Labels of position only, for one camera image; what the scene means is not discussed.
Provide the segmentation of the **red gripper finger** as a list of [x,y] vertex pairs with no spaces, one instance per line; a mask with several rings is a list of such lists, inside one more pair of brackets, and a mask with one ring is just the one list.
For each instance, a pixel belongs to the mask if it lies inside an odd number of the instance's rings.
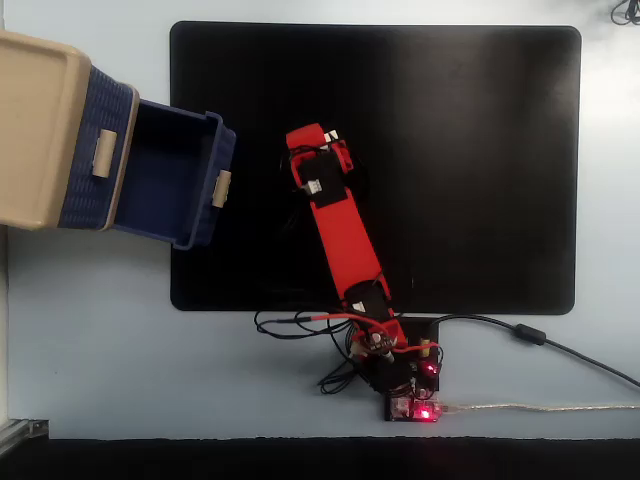
[[300,148],[320,149],[326,145],[325,132],[320,124],[309,124],[287,133],[286,145],[290,151]]
[[333,142],[333,151],[338,158],[340,168],[344,174],[348,174],[354,169],[350,151],[344,140],[338,139]]

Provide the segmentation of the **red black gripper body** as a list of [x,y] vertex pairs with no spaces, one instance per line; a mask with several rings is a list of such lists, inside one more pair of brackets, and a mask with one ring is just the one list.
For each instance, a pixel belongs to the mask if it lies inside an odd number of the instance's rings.
[[348,199],[338,155],[331,149],[297,147],[289,150],[290,168],[298,189],[315,208]]

